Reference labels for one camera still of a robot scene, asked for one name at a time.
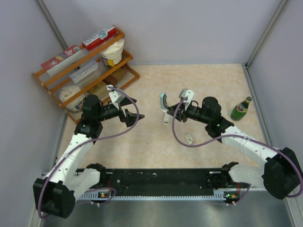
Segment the white staple box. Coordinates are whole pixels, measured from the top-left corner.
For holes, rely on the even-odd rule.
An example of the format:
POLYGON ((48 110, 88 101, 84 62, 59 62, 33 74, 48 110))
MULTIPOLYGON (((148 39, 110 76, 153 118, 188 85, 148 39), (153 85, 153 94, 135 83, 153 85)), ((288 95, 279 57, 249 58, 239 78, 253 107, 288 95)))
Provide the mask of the white staple box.
POLYGON ((165 118, 165 115, 164 115, 163 123, 164 123, 165 125, 168 125, 169 122, 170 122, 170 118, 165 118))

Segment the light blue stapler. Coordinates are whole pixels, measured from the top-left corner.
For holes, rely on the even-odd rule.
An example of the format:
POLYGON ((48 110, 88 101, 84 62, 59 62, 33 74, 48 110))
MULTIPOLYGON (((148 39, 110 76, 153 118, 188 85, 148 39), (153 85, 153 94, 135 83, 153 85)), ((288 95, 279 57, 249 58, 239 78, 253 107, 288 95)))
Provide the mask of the light blue stapler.
POLYGON ((168 111, 171 110, 171 108, 168 106, 167 103, 167 95, 165 92, 162 92, 160 94, 160 108, 163 112, 167 113, 168 111))

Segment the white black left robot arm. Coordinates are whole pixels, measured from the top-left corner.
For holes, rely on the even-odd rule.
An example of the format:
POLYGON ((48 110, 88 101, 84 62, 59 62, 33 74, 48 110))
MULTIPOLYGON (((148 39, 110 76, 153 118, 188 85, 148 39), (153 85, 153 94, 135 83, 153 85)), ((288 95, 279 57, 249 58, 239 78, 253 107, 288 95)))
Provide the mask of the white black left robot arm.
POLYGON ((104 105, 96 95, 83 99, 81 120, 76 125, 71 141, 58 162, 46 176, 37 178, 33 184, 36 210, 40 218, 54 215, 67 218, 72 213, 76 201, 93 186, 103 187, 107 175, 102 173, 102 166, 93 164, 79 176, 75 176, 82 159, 87 152, 102 138, 102 121, 118 117, 131 130, 144 118, 139 111, 131 113, 125 105, 136 105, 136 99, 122 91, 111 91, 110 103, 104 105))

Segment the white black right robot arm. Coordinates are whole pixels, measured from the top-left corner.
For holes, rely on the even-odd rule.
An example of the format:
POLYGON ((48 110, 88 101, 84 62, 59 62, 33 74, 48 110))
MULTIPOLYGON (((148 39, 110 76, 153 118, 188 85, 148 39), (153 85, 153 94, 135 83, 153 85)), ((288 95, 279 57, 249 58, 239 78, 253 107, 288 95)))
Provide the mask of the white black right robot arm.
POLYGON ((258 167, 232 164, 221 175, 224 186, 232 187, 236 183, 264 186, 280 200, 302 195, 303 172, 294 151, 287 147, 275 148, 244 133, 221 115, 221 106, 215 97, 204 98, 201 106, 193 106, 189 95, 179 96, 180 102, 173 106, 168 106, 166 99, 167 95, 162 93, 160 106, 172 120, 186 122, 191 119, 206 124, 211 141, 237 149, 258 164, 258 167))

